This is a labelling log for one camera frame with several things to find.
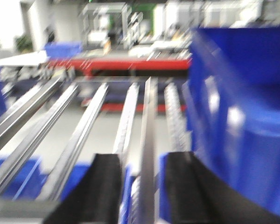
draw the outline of metal frame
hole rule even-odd
[[[0,150],[32,117],[39,107],[61,86],[62,78],[35,86],[0,117]]]
[[[10,156],[0,166],[0,195],[15,178],[24,163],[36,150],[42,139],[55,124],[66,106],[78,93],[78,86],[72,84],[53,104],[49,111],[36,124],[34,130],[19,144]]]
[[[27,138],[16,148],[8,159],[0,167],[0,194],[8,186],[15,174],[20,170],[25,161],[31,156],[45,134],[60,116],[66,105],[77,95],[79,90],[91,88],[95,91],[101,85],[84,115],[80,119],[67,147],[62,156],[49,175],[42,192],[34,202],[3,202],[0,204],[0,218],[10,218],[9,223],[14,221],[15,217],[22,217],[23,220],[40,223],[52,210],[58,205],[58,199],[64,183],[76,163],[77,157],[83,147],[91,127],[98,115],[98,112],[104,102],[108,89],[112,85],[122,84],[122,80],[116,79],[97,79],[91,81],[77,80],[77,84],[70,85],[52,108],[43,116],[37,127]],[[125,80],[124,85],[132,84],[126,94],[125,104],[119,121],[119,127],[114,142],[113,153],[118,154],[122,163],[124,172],[128,145],[135,115],[138,94],[141,88],[144,88],[143,79],[137,77]],[[133,195],[133,222],[139,224],[152,224],[155,220],[155,169],[154,169],[154,121],[157,108],[157,80],[150,78],[145,82],[144,92],[144,110],[141,126],[141,170],[140,176],[135,182],[136,194]],[[170,121],[180,119],[178,111],[179,98],[174,84],[170,83],[165,90],[165,98]]]

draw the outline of conveyor rail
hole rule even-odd
[[[36,85],[0,117],[0,150],[60,85],[61,78],[48,81],[42,88]]]
[[[63,86],[67,86],[67,82],[62,83],[62,78],[52,79],[45,84],[37,84],[31,90],[29,90],[25,95],[23,95],[16,103],[2,116],[0,117],[0,130],[4,127],[11,128],[14,133],[15,130],[19,130],[24,124],[21,121],[21,126],[11,126],[14,122],[19,122],[16,116],[19,116],[20,112],[24,112],[20,115],[21,119],[27,121],[32,114],[37,110],[36,106],[39,108],[49,97],[53,95],[56,90]],[[96,81],[91,88],[95,90],[100,82]],[[47,204],[48,208],[54,209],[58,206],[58,201],[64,185],[75,165],[77,158],[81,152],[81,149],[84,145],[86,138],[93,126],[94,121],[96,120],[98,113],[102,104],[104,103],[107,91],[109,91],[109,84],[112,84],[112,80],[108,83],[100,83],[101,86],[96,91],[94,97],[91,100],[91,103],[87,107],[85,113],[80,119],[72,137],[70,138],[67,146],[65,147],[60,159],[55,165],[54,169],[50,173],[49,177],[46,180],[39,196],[34,202],[22,202],[22,206],[19,207],[17,211],[16,204],[17,202],[6,202],[11,211],[5,211],[0,214],[0,217],[8,217],[7,214],[19,214],[24,219],[36,218],[35,220],[42,220],[44,216],[48,215],[48,209],[42,211],[40,209],[41,205]],[[23,164],[29,159],[32,153],[36,150],[37,146],[40,144],[42,139],[45,137],[46,133],[50,130],[53,124],[57,121],[63,110],[66,106],[73,100],[74,97],[77,97],[79,91],[84,89],[85,86],[90,84],[89,82],[77,82],[72,83],[61,97],[53,104],[53,106],[47,111],[47,113],[41,118],[41,120],[34,127],[28,136],[20,143],[20,145],[12,152],[12,154],[4,161],[0,166],[0,195],[4,190],[9,186],[10,182],[14,179],[17,173],[22,168]],[[133,119],[135,115],[136,106],[139,99],[139,91],[142,85],[143,80],[131,79],[130,88],[126,93],[125,104],[119,121],[119,127],[116,134],[113,154],[117,154],[120,160],[121,165],[121,174],[125,173],[125,166],[127,160],[128,146],[133,126]],[[137,197],[137,207],[135,213],[135,220],[139,223],[153,223],[154,222],[154,195],[155,195],[155,173],[154,173],[154,121],[156,116],[156,106],[157,106],[157,93],[158,93],[158,82],[157,79],[148,79],[145,83],[144,91],[144,111],[142,119],[142,129],[141,129],[141,148],[142,148],[142,157],[141,157],[141,171],[140,178],[138,178],[139,191]],[[169,89],[167,95],[171,92],[175,92],[174,86],[172,89]],[[178,97],[176,95],[169,97],[169,103],[172,106],[173,110],[168,113],[171,120],[180,118],[178,113]],[[103,165],[103,160],[114,160],[114,157],[111,155],[96,156],[95,161],[100,161]],[[107,181],[106,179],[102,180],[102,189],[107,189],[109,185],[104,184]],[[109,195],[104,196],[104,200],[110,200]],[[40,209],[40,213],[37,215],[33,212],[33,205],[35,208]],[[20,211],[22,208],[26,207],[27,214],[24,211]],[[106,206],[97,207],[97,209],[107,208]],[[109,214],[102,212],[99,217],[105,217]]]

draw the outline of steel bar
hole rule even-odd
[[[0,117],[0,150],[61,85],[61,78],[36,85]]]
[[[107,94],[107,89],[107,84],[102,84],[92,98],[74,133],[72,134],[71,139],[63,150],[61,157],[48,176],[48,179],[43,186],[41,193],[37,197],[37,200],[59,200],[66,181],[76,164],[83,145],[98,116],[98,112]]]
[[[136,83],[133,83],[127,91],[113,146],[113,153],[119,155],[123,168],[126,165],[127,149],[130,143],[138,93],[139,86]]]
[[[66,106],[77,95],[78,86],[70,85],[62,96],[53,104],[49,111],[35,125],[19,146],[0,166],[0,195],[18,174],[24,163],[36,150],[43,138],[55,124]]]
[[[4,99],[6,99],[11,92],[13,91],[14,85],[11,83],[7,83],[3,88],[2,88],[2,95],[4,97]]]
[[[144,111],[141,126],[142,161],[136,223],[154,223],[154,122],[157,106],[156,81],[145,84]]]
[[[187,150],[185,126],[182,120],[181,105],[177,88],[174,83],[170,83],[166,87],[164,95],[171,145],[174,151],[184,152]]]

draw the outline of red metal beam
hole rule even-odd
[[[51,60],[50,66],[74,67],[87,77],[92,77],[93,70],[187,70],[191,60],[106,60],[106,59],[58,59]]]

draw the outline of gray floor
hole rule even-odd
[[[5,147],[0,151],[0,157],[6,157],[10,154],[46,111],[47,110],[42,107],[5,145]],[[54,167],[84,111],[85,109],[75,102],[66,108],[59,120],[33,154],[33,157],[42,158],[42,169],[44,172],[48,173]],[[91,163],[94,153],[103,154],[112,152],[119,118],[119,112],[100,113],[79,156],[78,163]],[[128,161],[132,164],[133,171],[135,173],[139,171],[140,164],[141,121],[142,113],[137,113],[133,123],[133,131],[128,155]],[[158,156],[161,153],[170,151],[167,122],[164,114],[159,114],[157,116],[155,134],[156,155]]]

